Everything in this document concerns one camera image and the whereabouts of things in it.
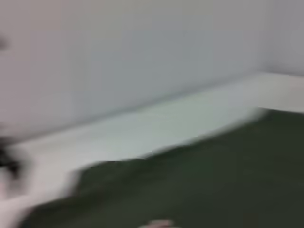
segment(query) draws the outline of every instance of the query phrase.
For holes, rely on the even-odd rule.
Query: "green carpet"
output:
[[[269,111],[229,133],[81,172],[20,228],[303,228],[304,115]]]

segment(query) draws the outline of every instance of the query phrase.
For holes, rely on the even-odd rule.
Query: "dark green mat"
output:
[[[221,136],[146,160],[85,170],[73,195],[21,228],[304,227],[304,115],[270,111]]]

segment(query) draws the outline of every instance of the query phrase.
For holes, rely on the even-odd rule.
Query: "white floor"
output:
[[[304,77],[256,74],[224,86],[142,108],[17,145],[34,163],[26,195],[6,199],[0,186],[0,228],[31,206],[68,192],[72,171],[98,161],[146,156],[210,137],[257,118],[259,107],[304,112]]]

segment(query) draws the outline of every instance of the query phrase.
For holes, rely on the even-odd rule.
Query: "grey wall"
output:
[[[259,69],[267,4],[78,0],[79,111],[99,116]]]
[[[265,0],[0,0],[0,121],[21,137],[261,68]]]
[[[273,0],[267,70],[304,76],[304,1]]]

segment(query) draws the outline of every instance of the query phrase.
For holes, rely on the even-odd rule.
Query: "white wall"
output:
[[[260,68],[265,0],[78,4],[80,26],[73,37],[79,39],[75,47],[84,47],[75,64],[83,116],[140,105]]]
[[[0,0],[0,121],[29,136],[260,68],[265,0]]]
[[[304,76],[304,1],[273,0],[267,68]]]

